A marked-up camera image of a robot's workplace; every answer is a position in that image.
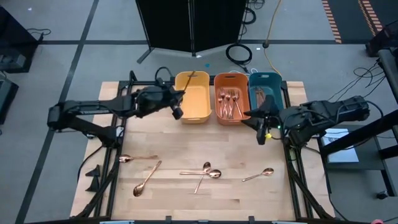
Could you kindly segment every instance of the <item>plastic bin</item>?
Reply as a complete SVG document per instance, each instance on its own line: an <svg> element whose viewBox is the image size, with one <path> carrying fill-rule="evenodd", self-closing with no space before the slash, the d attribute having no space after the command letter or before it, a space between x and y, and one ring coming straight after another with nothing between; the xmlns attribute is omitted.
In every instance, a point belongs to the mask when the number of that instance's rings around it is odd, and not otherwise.
<svg viewBox="0 0 398 224"><path fill-rule="evenodd" d="M215 110L217 114L217 120L222 125L237 125L241 124L241 120L249 119L249 116L243 114L245 111L250 110L249 95L248 95L248 77L242 73L221 73L214 78L214 88L215 88ZM220 102L218 98L220 97L221 89L225 92L228 90L233 90L239 92L238 105L241 109L242 116L240 116L238 108L235 107L233 113L233 119L228 119L226 116L221 117L220 115ZM233 106L233 100L230 99L229 104Z"/></svg>
<svg viewBox="0 0 398 224"><path fill-rule="evenodd" d="M256 72L249 77L249 96L251 109L257 109L256 88L263 90L265 97L267 95L274 96L275 104L278 109L284 108L282 93L280 92L280 84L282 77L274 72Z"/></svg>
<svg viewBox="0 0 398 224"><path fill-rule="evenodd" d="M192 72L181 72L175 77L175 89L183 90ZM181 121L186 124L204 123L210 117L210 76L206 72L195 72L185 90L181 109Z"/></svg>

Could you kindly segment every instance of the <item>black partition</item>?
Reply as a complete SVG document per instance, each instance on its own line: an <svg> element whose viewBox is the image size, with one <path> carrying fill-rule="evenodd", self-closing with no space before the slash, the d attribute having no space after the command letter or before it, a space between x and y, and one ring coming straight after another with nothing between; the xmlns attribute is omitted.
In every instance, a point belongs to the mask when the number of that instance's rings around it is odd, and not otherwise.
<svg viewBox="0 0 398 224"><path fill-rule="evenodd" d="M246 0L136 0L149 47L196 52L238 41Z"/></svg>

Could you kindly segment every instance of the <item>wooden table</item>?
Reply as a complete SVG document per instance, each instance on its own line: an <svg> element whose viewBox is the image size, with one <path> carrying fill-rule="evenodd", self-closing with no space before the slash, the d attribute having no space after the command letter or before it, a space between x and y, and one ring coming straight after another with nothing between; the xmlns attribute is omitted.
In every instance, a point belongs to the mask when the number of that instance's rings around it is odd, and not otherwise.
<svg viewBox="0 0 398 224"><path fill-rule="evenodd" d="M302 82L288 82L292 105L307 101ZM100 100L116 96L118 82L104 82ZM133 90L142 88L134 86ZM211 107L214 108L214 88L211 87ZM96 115L93 122L108 126L112 115ZM101 145L90 140L85 156ZM318 149L316 140L308 146ZM72 215L76 215L90 201L94 193L85 192L92 177L84 174L103 164L105 149L93 156L81 171L73 201ZM135 160L121 164L113 207L114 220L295 220L287 168L282 143L267 140L257 145L256 133L246 126L222 126L215 113L205 124L182 124L163 109L143 119L127 121L123 154L130 156L158 155L162 164L148 181L144 193L134 197L133 188L148 175L157 159ZM319 154L303 149L302 159L311 193L323 208L334 215L328 199L325 173ZM205 177L195 195L198 175L179 175L181 170L202 170L209 161L212 168L222 171L220 179ZM274 168L274 175L241 180L260 173L266 167ZM302 216L305 217L302 194L297 187ZM105 214L108 191L104 194L101 214Z"/></svg>

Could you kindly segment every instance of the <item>orange bin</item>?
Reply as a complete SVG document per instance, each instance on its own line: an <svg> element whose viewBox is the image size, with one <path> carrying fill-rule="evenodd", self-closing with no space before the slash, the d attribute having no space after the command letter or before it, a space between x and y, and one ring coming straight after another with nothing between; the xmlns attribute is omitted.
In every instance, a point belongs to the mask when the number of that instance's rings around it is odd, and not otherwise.
<svg viewBox="0 0 398 224"><path fill-rule="evenodd" d="M245 76L242 73L221 73L218 74L214 78L214 88L215 88L215 100L216 100L216 114L217 114L217 120L220 124L222 125L237 125L241 124L241 120L243 119L249 119L249 116L246 116L243 114L245 111L250 110L250 104L249 104L249 93L248 93L248 77ZM239 114L238 108L235 107L234 113L233 113L233 119L227 118L225 115L221 117L221 111L222 108L224 107L225 103L228 106L231 105L233 106L234 101L230 99L227 101L224 99L221 103L218 101L220 98L220 93L226 92L228 90L232 90L234 93L239 92L239 99L236 101L239 105L239 108L241 109L242 112L242 117Z"/></svg>
<svg viewBox="0 0 398 224"><path fill-rule="evenodd" d="M175 89L183 90L192 72L181 72L175 77ZM195 72L185 90L181 109L181 120L186 124L204 123L210 117L210 76L206 72Z"/></svg>

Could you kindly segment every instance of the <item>yellow cable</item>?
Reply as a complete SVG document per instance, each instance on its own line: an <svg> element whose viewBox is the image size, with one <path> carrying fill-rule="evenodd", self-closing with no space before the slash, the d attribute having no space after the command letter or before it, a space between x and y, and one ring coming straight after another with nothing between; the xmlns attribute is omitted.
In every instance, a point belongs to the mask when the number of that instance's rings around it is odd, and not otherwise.
<svg viewBox="0 0 398 224"><path fill-rule="evenodd" d="M270 34L271 34L272 25L274 24L274 18L275 18L275 15L276 15L276 13L277 13L277 11L278 11L278 8L279 8L281 2L282 2L282 0L279 0L279 1L278 1L278 5L276 5L275 11L274 11L274 15L272 15L271 24L269 25L269 30L268 30L267 39L266 39L266 44L267 44L267 45L268 45L269 36L270 36ZM264 55L266 56L266 59L268 60L268 63L269 63L269 65L271 66L271 68L272 68L276 73L278 73L280 76L282 76L282 74L280 74L280 72L272 65L271 61L269 60L269 58L268 58L268 56L267 56L267 53L266 53L266 49L264 49Z"/></svg>

